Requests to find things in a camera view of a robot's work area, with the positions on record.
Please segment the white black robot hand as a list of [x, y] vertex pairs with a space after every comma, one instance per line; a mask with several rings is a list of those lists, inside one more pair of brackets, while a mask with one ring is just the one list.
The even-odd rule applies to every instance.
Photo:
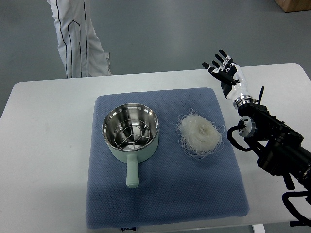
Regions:
[[243, 104], [253, 102], [253, 97], [247, 90], [246, 77], [241, 67], [223, 50], [219, 50], [215, 58], [217, 60], [213, 60], [211, 65], [203, 62], [202, 66], [221, 82], [224, 96], [232, 101], [236, 109]]

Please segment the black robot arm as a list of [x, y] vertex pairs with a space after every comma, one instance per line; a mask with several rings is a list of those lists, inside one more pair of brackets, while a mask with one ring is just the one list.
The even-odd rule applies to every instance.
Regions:
[[228, 141], [241, 151], [253, 151], [258, 156], [258, 167], [283, 177], [288, 191], [282, 201], [297, 219], [290, 226], [310, 226], [310, 219], [290, 202], [295, 197], [311, 202], [311, 153], [301, 146], [303, 136], [272, 116], [260, 100], [253, 100], [250, 95], [234, 97], [233, 105], [241, 119], [227, 131]]

